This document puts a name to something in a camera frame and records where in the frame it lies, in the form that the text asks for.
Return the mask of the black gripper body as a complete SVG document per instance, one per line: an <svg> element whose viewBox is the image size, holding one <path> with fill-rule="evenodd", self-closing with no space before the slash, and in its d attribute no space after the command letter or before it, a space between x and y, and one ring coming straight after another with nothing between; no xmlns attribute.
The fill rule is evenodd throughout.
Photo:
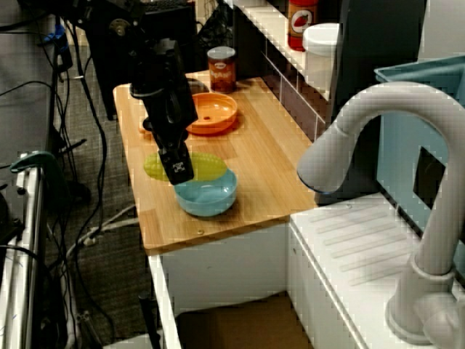
<svg viewBox="0 0 465 349"><path fill-rule="evenodd" d="M142 99L147 117L142 125L162 151L177 151L187 127L198 119L190 87L164 88Z"/></svg>

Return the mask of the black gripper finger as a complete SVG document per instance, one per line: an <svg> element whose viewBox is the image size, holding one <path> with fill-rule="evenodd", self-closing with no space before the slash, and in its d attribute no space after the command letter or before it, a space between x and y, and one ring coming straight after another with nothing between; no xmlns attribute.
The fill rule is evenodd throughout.
<svg viewBox="0 0 465 349"><path fill-rule="evenodd" d="M165 174L171 184L181 184L194 178L192 161L186 146L158 151Z"/></svg>

